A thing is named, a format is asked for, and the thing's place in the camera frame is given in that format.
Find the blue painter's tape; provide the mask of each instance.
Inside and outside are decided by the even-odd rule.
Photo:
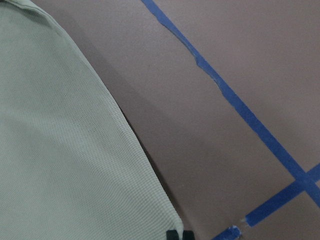
[[[320,180],[320,164],[312,168],[308,173],[308,176],[317,182]],[[269,200],[264,202],[262,205],[257,207],[255,210],[245,216],[246,222],[250,227],[257,225],[263,219],[268,217],[270,214],[281,208],[283,205],[291,201],[293,198],[298,196],[304,191],[304,188],[299,184],[298,181],[294,181],[282,191],[271,197]]]
[[[235,240],[241,236],[241,232],[237,226],[231,226],[224,230],[218,236],[214,237],[212,240]]]
[[[152,0],[141,0],[148,10],[155,15],[158,21],[169,29],[192,53],[196,64],[203,69],[218,85],[225,99],[235,108],[245,122],[256,132],[259,138],[278,158],[282,165],[290,172],[298,184],[306,191],[313,201],[320,207],[320,189],[316,183],[308,176],[302,167],[285,150],[278,140],[269,132],[269,130],[258,120],[247,105],[237,96],[237,94],[228,86],[228,84],[219,76],[219,74],[210,66],[197,49],[188,41],[188,39],[179,31],[179,29],[170,21],[170,19],[161,11],[161,9]]]

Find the cloth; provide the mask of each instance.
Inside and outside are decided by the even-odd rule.
[[[0,239],[165,240],[183,224],[117,103],[29,0],[0,1]]]

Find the brown cardboard surface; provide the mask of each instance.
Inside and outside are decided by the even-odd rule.
[[[110,90],[197,240],[237,224],[294,181],[140,0],[33,2]],[[319,163],[317,1],[155,2],[304,170]],[[318,239],[319,220],[303,193],[246,228],[244,239]]]

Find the textured fabric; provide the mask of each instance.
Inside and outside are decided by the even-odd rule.
[[[96,72],[29,0],[0,1],[0,239],[165,240],[183,224]]]

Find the floor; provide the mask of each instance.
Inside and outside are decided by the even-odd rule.
[[[96,70],[196,240],[232,225],[244,240],[319,239],[305,192],[254,227],[242,222],[295,179],[140,0],[33,2]],[[304,171],[319,163],[319,1],[155,3]]]

